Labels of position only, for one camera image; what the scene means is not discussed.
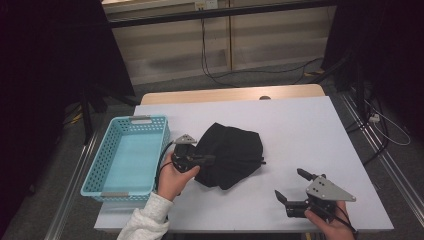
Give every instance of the gray floor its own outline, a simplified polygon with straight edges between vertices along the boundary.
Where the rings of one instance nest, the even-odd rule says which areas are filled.
[[[290,64],[284,66],[270,66],[266,68],[255,69],[260,71],[281,71],[292,69],[301,64]],[[306,67],[306,72],[315,71],[319,67],[319,61],[314,62]],[[265,73],[265,72],[249,72],[231,74],[217,80],[235,85],[237,87],[253,87],[253,86],[272,86],[272,85],[289,85],[293,84],[302,75],[302,69],[287,73]],[[299,83],[306,83],[311,77],[304,77]],[[347,92],[336,92],[333,86],[333,80],[330,78],[321,84],[325,93],[330,96],[333,104],[339,114],[342,123],[345,126],[351,124],[355,119],[348,110],[346,102],[342,99]],[[151,83],[135,86],[137,96],[135,100],[140,101],[142,96],[149,92],[167,92],[182,91],[194,89],[215,89],[228,88],[228,85],[217,84],[206,76],[190,77],[185,79],[175,79],[172,81]],[[132,107],[122,105],[114,99],[106,99],[109,104],[107,113],[93,113],[93,121],[96,129],[104,129],[109,119],[119,115],[131,115]],[[401,125],[396,115],[392,113],[389,106],[383,107],[385,115],[394,122]],[[390,136],[397,141],[404,142],[406,139],[403,134],[393,125],[389,124]],[[365,161],[373,155],[374,150],[371,148],[366,135],[363,131],[355,131],[349,134],[351,141],[362,161]],[[84,128],[82,122],[76,124],[67,124],[58,142],[55,152],[50,159],[49,165],[41,174],[39,181],[35,184],[36,193],[27,197],[19,212],[9,225],[8,231],[2,239],[44,239],[49,226],[55,216],[58,206],[70,181],[73,170],[78,164],[83,150]],[[416,190],[417,195],[422,198],[424,194],[424,179],[422,173],[424,169],[424,148],[423,142],[412,138],[408,146],[398,146],[390,143],[385,156],[389,154],[398,165],[399,169],[409,180],[411,186]],[[390,174],[383,165],[384,159],[379,157],[366,166],[371,180],[376,185],[378,195],[380,196],[384,207],[395,227],[393,231],[360,234],[359,239],[424,239],[424,228],[417,220],[416,215],[411,210],[410,205],[405,200],[399,188],[392,180]],[[61,239],[115,239],[116,234],[107,234],[93,230],[93,224],[97,217],[100,204],[92,201],[92,199],[83,198],[79,195],[75,196],[75,204],[69,213],[63,231],[61,231]],[[184,236],[174,236],[178,239],[184,239]],[[205,236],[197,236],[198,239],[205,239]],[[291,239],[292,236],[278,235],[273,236],[279,239]]]

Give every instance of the wire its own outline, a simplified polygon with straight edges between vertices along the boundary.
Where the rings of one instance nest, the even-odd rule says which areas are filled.
[[[294,84],[298,83],[299,81],[301,81],[303,79],[303,75],[305,73],[305,68],[309,64],[311,64],[311,63],[313,63],[315,61],[318,61],[318,60],[322,60],[323,59],[322,57],[315,58],[315,59],[313,59],[313,60],[311,60],[311,61],[309,61],[309,62],[307,62],[307,63],[305,63],[305,64],[303,64],[301,66],[295,67],[293,69],[288,69],[288,70],[281,70],[281,71],[243,70],[243,71],[231,71],[231,72],[228,72],[228,73],[224,73],[222,75],[213,76],[209,72],[209,67],[208,67],[207,57],[206,57],[206,42],[205,42],[206,30],[205,30],[205,20],[204,19],[201,19],[200,21],[201,21],[201,24],[202,24],[202,61],[201,61],[201,63],[202,63],[202,70],[203,70],[203,73],[207,77],[209,77],[210,79],[212,79],[217,84],[221,84],[221,85],[226,85],[226,86],[238,88],[239,86],[235,86],[233,84],[228,84],[228,83],[222,83],[222,82],[217,81],[216,79],[217,78],[223,78],[223,77],[226,77],[226,76],[229,76],[229,75],[232,75],[232,74],[239,74],[239,73],[271,73],[271,74],[274,74],[274,73],[287,73],[287,72],[292,72],[292,71],[296,71],[296,70],[299,70],[299,69],[303,69],[302,70],[302,75],[300,76],[300,78],[298,80],[296,80],[295,82],[291,83],[291,85],[294,85]]]
[[[341,209],[341,207],[339,207],[339,206],[337,206],[337,205],[336,205],[336,207],[340,210],[340,212],[342,212],[342,213],[343,213],[343,215],[344,215],[344,216],[345,216],[345,218],[347,219],[347,222],[348,222],[349,224],[352,224],[352,223],[350,222],[349,217],[347,216],[347,213],[346,213],[345,211],[343,211],[343,209]]]
[[[160,154],[159,160],[158,160],[158,165],[156,167],[156,177],[155,177],[155,189],[158,190],[159,187],[159,175],[160,172],[162,170],[162,168],[160,167],[160,164],[162,163],[162,159],[163,156],[165,155],[166,151],[168,150],[168,148],[174,143],[174,141],[171,141],[170,143],[168,143],[165,148],[162,150],[162,153]]]
[[[399,127],[396,123],[394,123],[392,120],[390,120],[388,117],[384,116],[384,114],[382,114],[381,112],[377,111],[377,109],[375,109],[370,103],[368,103],[368,101],[365,101],[366,104],[368,104],[376,113],[378,113],[381,117],[383,117],[384,119],[386,119],[387,121],[389,121],[391,124],[393,124],[395,127],[397,127],[407,138],[408,138],[408,142],[407,143],[399,143],[396,142],[395,140],[391,139],[389,136],[387,136],[385,133],[383,133],[378,127],[377,124],[374,122],[374,127],[377,129],[377,131],[379,131],[381,133],[381,135],[383,135],[387,140],[391,141],[392,143],[395,143],[397,145],[400,146],[407,146],[411,143],[411,138],[409,137],[409,135],[401,128]]]
[[[378,107],[379,107],[379,109],[380,109],[380,112],[381,113],[383,113],[383,108],[381,107],[381,103],[380,103],[380,100],[375,96],[375,98],[376,98],[376,100],[377,100],[377,104],[378,104]],[[385,135],[387,135],[387,136],[389,136],[389,131],[388,131],[388,129],[387,129],[387,124],[386,124],[386,121],[385,121],[385,119],[383,118],[382,119],[382,121],[381,121],[381,124],[382,124],[382,126],[383,126],[383,129],[384,129],[384,132],[386,133]],[[387,148],[387,146],[389,145],[389,141],[387,140],[387,138],[385,138],[384,140],[383,140],[383,142],[382,142],[382,144],[381,144],[381,146],[380,146],[380,148],[374,153],[374,155],[372,155],[369,159],[367,159],[367,160],[365,160],[363,163],[362,163],[362,165],[365,167],[366,165],[368,165],[372,160],[374,160],[377,156],[379,156],[386,148]]]
[[[212,74],[209,72],[209,67],[208,67],[208,61],[206,58],[206,43],[205,43],[205,35],[206,35],[206,31],[205,31],[205,20],[202,18],[200,19],[201,23],[202,23],[202,70],[203,73],[209,77],[210,79],[212,79],[215,83],[220,84],[220,85],[225,85],[225,86],[230,86],[230,87],[234,87],[234,88],[238,88],[238,86],[235,86],[233,84],[228,84],[228,83],[222,83],[217,81],[215,78],[213,77]]]
[[[329,211],[327,211],[327,210],[325,210],[324,208],[322,208],[322,207],[320,207],[319,205],[317,205],[317,204],[315,204],[315,203],[313,203],[313,202],[311,202],[310,203],[312,206],[314,206],[314,207],[316,207],[316,208],[318,208],[320,211],[322,211],[323,213],[325,213],[326,215],[328,215],[328,216],[330,216],[330,217],[332,217],[333,219],[335,219],[335,220],[337,220],[337,221],[339,221],[340,223],[342,223],[343,225],[345,225],[346,227],[348,227],[351,231],[352,231],[352,233],[355,235],[358,231],[352,226],[352,224],[350,224],[350,220],[349,220],[349,218],[347,218],[347,221],[349,222],[349,223],[347,223],[345,220],[343,220],[343,219],[341,219],[341,218],[339,218],[338,216],[336,216],[335,214],[333,214],[333,213],[330,213]]]

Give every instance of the power cord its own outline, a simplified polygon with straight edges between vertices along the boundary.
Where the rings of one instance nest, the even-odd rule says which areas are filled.
[[[208,67],[208,63],[207,63],[207,58],[206,58],[206,43],[205,43],[205,35],[206,35],[206,30],[205,30],[205,20],[201,19],[201,24],[202,24],[202,61],[201,61],[201,65],[202,65],[202,70],[203,73],[209,77],[210,79],[212,79],[215,83],[220,84],[220,85],[225,85],[225,86],[230,86],[230,87],[235,87],[238,88],[239,86],[233,85],[233,84],[227,84],[227,83],[222,83],[217,81],[218,78],[223,78],[232,74],[239,74],[239,73],[270,73],[270,74],[277,74],[277,73],[287,73],[287,72],[292,72],[292,71],[296,71],[299,69],[302,69],[302,74],[299,77],[299,79],[297,79],[295,82],[291,83],[290,85],[295,85],[298,82],[300,82],[303,79],[303,75],[305,73],[305,68],[313,63],[316,62],[318,60],[322,60],[323,58],[315,58],[301,66],[295,67],[293,69],[288,69],[288,70],[281,70],[281,71],[263,71],[263,70],[243,70],[243,71],[231,71],[228,73],[224,73],[222,75],[215,75],[213,76],[210,72],[209,72],[209,67]]]

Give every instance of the wooden table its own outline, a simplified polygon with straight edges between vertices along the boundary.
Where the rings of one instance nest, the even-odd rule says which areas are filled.
[[[142,105],[168,103],[218,102],[234,100],[256,100],[261,97],[271,99],[321,97],[325,96],[317,84],[270,86],[251,88],[230,88],[181,92],[148,93],[141,100]]]

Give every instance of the white sleeve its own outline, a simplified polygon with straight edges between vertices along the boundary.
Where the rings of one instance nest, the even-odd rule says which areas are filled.
[[[119,233],[118,240],[160,239],[168,231],[169,222],[165,218],[172,205],[171,201],[150,193],[144,209],[134,209],[130,220]]]

